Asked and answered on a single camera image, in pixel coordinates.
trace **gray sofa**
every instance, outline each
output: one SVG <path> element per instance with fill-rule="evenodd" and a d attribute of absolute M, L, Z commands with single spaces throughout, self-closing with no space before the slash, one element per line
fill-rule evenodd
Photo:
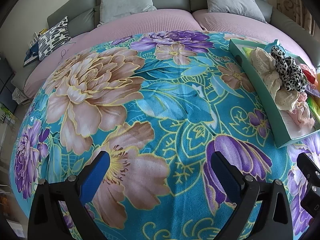
<path fill-rule="evenodd" d="M 100 20 L 101 0 L 69 0 L 66 4 L 48 16 L 49 28 L 68 16 L 68 30 L 71 37 L 86 33 L 97 27 Z M 255 0 L 266 21 L 295 40 L 308 54 L 314 66 L 320 66 L 320 43 L 293 20 L 279 12 L 267 0 Z M 206 0 L 153 0 L 157 9 L 182 9 L 194 12 L 207 9 Z M 39 61 L 22 68 L 12 79 L 12 84 L 23 90 L 28 76 Z"/>

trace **black clamp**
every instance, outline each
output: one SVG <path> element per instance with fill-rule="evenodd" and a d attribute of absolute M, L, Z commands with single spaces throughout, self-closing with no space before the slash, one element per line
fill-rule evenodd
<path fill-rule="evenodd" d="M 307 191 L 301 200 L 314 221 L 299 240 L 320 239 L 320 170 L 305 154 L 299 154 L 297 166 L 308 181 Z M 256 201 L 261 201 L 259 214 L 246 240 L 292 240 L 292 218 L 288 198 L 282 181 L 257 182 L 251 175 L 242 175 L 221 152 L 211 157 L 211 167 L 229 199 L 236 208 L 215 237 L 215 240 L 238 240 L 249 220 Z"/>
<path fill-rule="evenodd" d="M 297 166 L 308 181 L 307 191 L 300 202 L 314 219 L 308 230 L 299 240 L 320 239 L 320 170 L 305 153 L 300 153 L 297 158 Z"/>
<path fill-rule="evenodd" d="M 257 182 L 242 175 L 221 152 L 211 157 L 211 167 L 236 208 L 215 240 L 238 240 L 257 201 L 262 200 L 259 214 L 247 240 L 292 240 L 292 219 L 282 181 Z"/>
<path fill-rule="evenodd" d="M 44 236 L 48 240 L 74 239 L 59 204 L 65 201 L 83 240 L 106 240 L 84 205 L 92 200 L 109 165 L 109 154 L 101 151 L 78 176 L 70 175 L 64 182 L 50 184 L 45 179 L 39 180 L 30 211 L 28 239 L 42 240 Z"/>

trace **floor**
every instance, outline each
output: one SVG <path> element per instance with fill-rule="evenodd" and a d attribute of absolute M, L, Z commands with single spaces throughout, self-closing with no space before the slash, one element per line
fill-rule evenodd
<path fill-rule="evenodd" d="M 15 124 L 11 127 L 8 126 L 5 130 L 4 142 L 1 149 L 1 161 L 0 161 L 0 181 L 5 185 L 9 185 L 9 164 L 12 155 L 12 148 L 16 141 L 20 125 L 22 123 L 23 117 L 25 116 L 30 103 L 25 105 L 18 105 L 16 111 L 14 112 L 14 116 L 16 117 Z M 1 187 L 2 190 L 11 191 L 9 187 Z M 8 203 L 10 207 L 12 220 L 18 222 L 22 225 L 23 233 L 25 238 L 28 233 L 28 218 L 21 210 L 18 202 L 16 201 L 13 193 L 6 194 L 8 198 Z"/>

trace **teal box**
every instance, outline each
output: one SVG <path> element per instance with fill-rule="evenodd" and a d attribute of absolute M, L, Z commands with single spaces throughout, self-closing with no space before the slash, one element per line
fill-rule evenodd
<path fill-rule="evenodd" d="M 300 129 L 285 111 L 278 110 L 263 80 L 260 78 L 255 68 L 251 65 L 249 59 L 246 57 L 244 50 L 242 49 L 243 47 L 259 47 L 264 49 L 266 45 L 252 41 L 231 39 L 229 43 L 229 50 L 248 76 L 260 98 L 260 101 L 269 119 L 272 133 L 275 138 L 276 147 L 281 148 L 292 143 L 296 143 L 306 137 L 309 137 L 312 134 L 319 132 L 320 130 L 316 130 L 315 128 L 311 130 Z M 292 56 L 296 60 L 297 64 L 305 64 L 305 62 L 300 57 L 297 57 L 290 52 L 287 52 L 287 54 L 288 56 Z"/>

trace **metal screw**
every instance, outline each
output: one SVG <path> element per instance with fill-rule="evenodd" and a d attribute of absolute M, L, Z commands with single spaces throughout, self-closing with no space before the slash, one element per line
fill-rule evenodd
<path fill-rule="evenodd" d="M 43 185 L 45 183 L 45 179 L 39 179 L 38 184 Z"/>
<path fill-rule="evenodd" d="M 281 185 L 282 185 L 282 181 L 281 181 L 281 180 L 279 180 L 279 179 L 276 179 L 276 181 L 275 181 L 275 182 L 276 182 L 276 184 L 277 184 L 277 185 L 279 185 L 279 186 L 281 186 Z"/>
<path fill-rule="evenodd" d="M 251 175 L 247 175 L 244 177 L 247 181 L 253 181 L 253 177 Z"/>
<path fill-rule="evenodd" d="M 68 180 L 69 180 L 69 181 L 75 181 L 76 178 L 77 178 L 76 175 L 70 175 L 70 176 L 68 177 Z"/>

